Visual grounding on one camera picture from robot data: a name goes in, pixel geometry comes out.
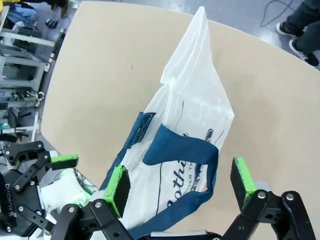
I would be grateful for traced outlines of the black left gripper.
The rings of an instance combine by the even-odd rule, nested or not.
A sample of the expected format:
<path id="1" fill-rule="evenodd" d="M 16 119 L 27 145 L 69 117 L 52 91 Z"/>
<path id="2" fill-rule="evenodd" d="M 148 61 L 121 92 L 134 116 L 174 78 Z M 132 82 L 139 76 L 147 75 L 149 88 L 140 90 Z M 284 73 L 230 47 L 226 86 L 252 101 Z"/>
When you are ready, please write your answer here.
<path id="1" fill-rule="evenodd" d="M 55 224 L 45 218 L 36 184 L 50 169 L 76 167 L 78 155 L 51 156 L 42 141 L 34 141 L 5 149 L 4 157 L 12 169 L 0 175 L 0 235 L 30 237 L 38 228 L 52 232 Z M 22 163 L 31 160 L 34 163 L 25 172 L 18 171 Z"/>

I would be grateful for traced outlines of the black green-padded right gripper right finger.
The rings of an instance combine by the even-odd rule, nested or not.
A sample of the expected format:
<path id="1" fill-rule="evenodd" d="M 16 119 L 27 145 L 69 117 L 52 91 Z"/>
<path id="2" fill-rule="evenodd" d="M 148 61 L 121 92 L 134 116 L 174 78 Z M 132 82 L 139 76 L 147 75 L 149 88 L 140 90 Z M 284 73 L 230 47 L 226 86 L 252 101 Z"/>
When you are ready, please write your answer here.
<path id="1" fill-rule="evenodd" d="M 271 225 L 279 240 L 311 240 L 313 227 L 300 194 L 280 196 L 258 189 L 244 158 L 232 160 L 230 181 L 240 213 L 222 236 L 224 240 L 249 240 L 259 224 Z"/>

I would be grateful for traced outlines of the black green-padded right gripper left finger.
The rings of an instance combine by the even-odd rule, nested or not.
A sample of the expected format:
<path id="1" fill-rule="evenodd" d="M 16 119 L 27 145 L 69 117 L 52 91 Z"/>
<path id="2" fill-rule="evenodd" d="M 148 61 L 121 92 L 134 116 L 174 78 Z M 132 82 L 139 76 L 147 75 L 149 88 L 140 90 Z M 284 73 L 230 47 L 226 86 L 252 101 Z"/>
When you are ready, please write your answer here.
<path id="1" fill-rule="evenodd" d="M 120 222 L 131 188 L 128 170 L 114 168 L 102 198 L 88 202 L 84 207 L 66 204 L 60 211 L 54 227 L 54 240 L 89 240 L 101 231 L 107 240 L 131 240 L 132 236 Z"/>

